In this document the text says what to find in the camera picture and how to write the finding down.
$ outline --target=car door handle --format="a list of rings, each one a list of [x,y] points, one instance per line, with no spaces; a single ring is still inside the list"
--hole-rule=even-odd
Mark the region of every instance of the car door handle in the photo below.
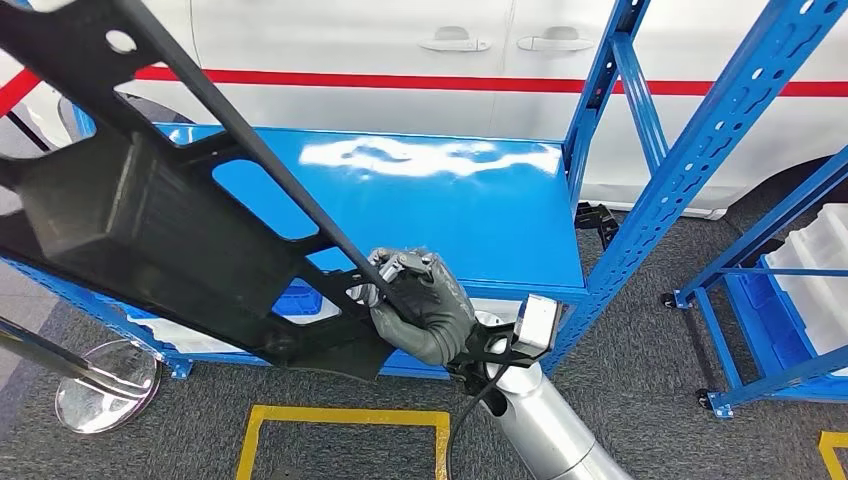
[[[491,48],[492,42],[472,38],[462,27],[447,26],[436,30],[433,38],[418,42],[418,46],[436,52],[484,52]]]
[[[549,27],[542,35],[518,39],[518,48],[531,52],[577,52],[594,45],[592,40],[581,38],[576,28],[566,26]]]

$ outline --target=red stripe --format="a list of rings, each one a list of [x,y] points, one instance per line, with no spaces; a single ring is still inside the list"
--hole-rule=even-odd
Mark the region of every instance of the red stripe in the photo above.
[[[583,80],[556,78],[444,77],[419,75],[365,75],[352,73],[263,72],[205,69],[214,83],[288,85],[308,87],[401,88],[419,90],[471,90],[487,92],[580,93]],[[146,67],[138,80],[177,80],[166,67]],[[654,95],[706,95],[713,82],[652,80]],[[613,93],[624,93],[621,83]],[[848,97],[848,82],[791,82],[780,93],[785,97]]]
[[[9,113],[40,82],[34,73],[25,68],[0,87],[0,117]]]

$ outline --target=gray glove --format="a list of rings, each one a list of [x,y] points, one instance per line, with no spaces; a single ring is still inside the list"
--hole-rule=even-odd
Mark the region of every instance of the gray glove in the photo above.
[[[423,328],[404,322],[391,305],[381,302],[371,308],[377,332],[387,342],[428,365],[445,365],[465,347],[465,339],[476,323],[465,290],[438,255],[415,250],[381,249],[380,253],[417,255],[430,267],[432,279],[430,275],[402,270],[391,282]]]

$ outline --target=blue plastic bin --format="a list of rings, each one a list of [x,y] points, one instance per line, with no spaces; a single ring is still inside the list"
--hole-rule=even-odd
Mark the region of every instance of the blue plastic bin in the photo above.
[[[768,268],[760,258],[757,268]],[[780,288],[774,275],[739,275],[748,301],[759,316],[770,341],[771,350],[783,368],[817,357],[815,348],[806,333],[806,325],[792,303],[792,299]],[[752,352],[762,351],[762,346],[751,345]],[[825,375],[809,382],[822,387],[848,389],[848,377]]]
[[[321,311],[324,296],[299,278],[280,295],[271,311],[277,315],[316,315]]]

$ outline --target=stanchion base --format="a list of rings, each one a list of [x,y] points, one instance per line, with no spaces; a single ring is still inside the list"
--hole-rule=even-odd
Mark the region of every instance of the stanchion base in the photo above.
[[[83,355],[92,365],[115,377],[147,388],[141,400],[122,400],[76,380],[64,378],[56,391],[56,416],[77,433],[99,433],[117,428],[150,403],[162,376],[162,364],[128,340],[105,343]]]

